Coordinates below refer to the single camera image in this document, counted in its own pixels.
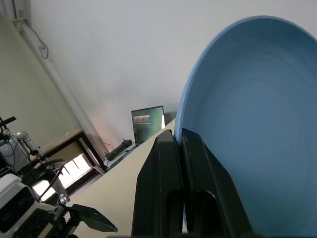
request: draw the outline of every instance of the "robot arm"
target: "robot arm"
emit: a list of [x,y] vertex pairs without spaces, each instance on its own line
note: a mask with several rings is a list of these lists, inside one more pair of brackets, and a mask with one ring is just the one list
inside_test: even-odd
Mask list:
[[19,141],[22,141],[26,147],[29,148],[31,155],[36,155],[38,157],[43,157],[44,153],[36,147],[31,137],[25,131],[20,131],[14,135]]

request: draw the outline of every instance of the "beige table surface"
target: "beige table surface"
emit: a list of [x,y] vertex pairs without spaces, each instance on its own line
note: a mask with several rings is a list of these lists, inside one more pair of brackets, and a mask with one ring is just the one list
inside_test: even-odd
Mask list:
[[81,222],[74,232],[75,235],[79,238],[131,235],[137,176],[149,155],[155,138],[164,130],[171,129],[174,131],[174,124],[175,120],[137,147],[112,170],[104,174],[68,203],[69,206],[77,203],[96,208],[117,226],[118,233],[98,232]]

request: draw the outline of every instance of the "table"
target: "table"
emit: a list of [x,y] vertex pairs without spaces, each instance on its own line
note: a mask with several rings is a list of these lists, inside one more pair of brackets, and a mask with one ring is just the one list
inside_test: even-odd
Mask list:
[[153,135],[131,152],[124,160],[100,179],[74,197],[74,203],[96,208],[118,228],[118,233],[103,233],[90,229],[81,222],[74,234],[79,238],[105,238],[107,236],[130,236],[137,176],[153,146],[155,138],[164,130],[174,130],[175,120],[165,129]]
[[[91,151],[91,153],[95,157],[96,159],[95,161],[91,157],[88,150],[85,148],[84,144],[81,142],[81,139],[83,140],[87,148]],[[94,165],[100,166],[104,171],[106,171],[106,166],[104,165],[100,155],[95,150],[90,140],[87,138],[83,129],[75,129],[71,131],[70,133],[68,133],[66,136],[63,136],[61,138],[58,138],[52,141],[50,144],[41,148],[41,150],[44,153],[44,155],[47,158],[49,158],[72,143],[77,143],[77,145],[79,146],[81,151],[85,154],[85,156],[87,157],[87,159],[89,160],[92,166]]]

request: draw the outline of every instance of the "laptop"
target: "laptop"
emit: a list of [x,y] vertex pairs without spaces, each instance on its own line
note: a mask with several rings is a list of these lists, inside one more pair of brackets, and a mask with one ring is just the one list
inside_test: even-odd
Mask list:
[[138,109],[132,111],[131,114],[136,146],[165,128],[163,106]]

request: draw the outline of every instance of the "black device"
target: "black device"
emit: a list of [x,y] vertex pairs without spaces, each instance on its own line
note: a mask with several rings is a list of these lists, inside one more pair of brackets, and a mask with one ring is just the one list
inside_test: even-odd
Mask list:
[[[183,217],[188,234],[182,233]],[[138,175],[131,233],[138,238],[262,238],[253,232],[229,173],[200,136],[186,129],[180,147],[170,130],[156,138]]]
[[136,146],[165,127],[163,106],[134,110],[131,115]]
[[132,140],[123,140],[123,142],[118,147],[116,147],[110,153],[106,154],[107,160],[109,161],[113,160],[130,145],[132,145]]

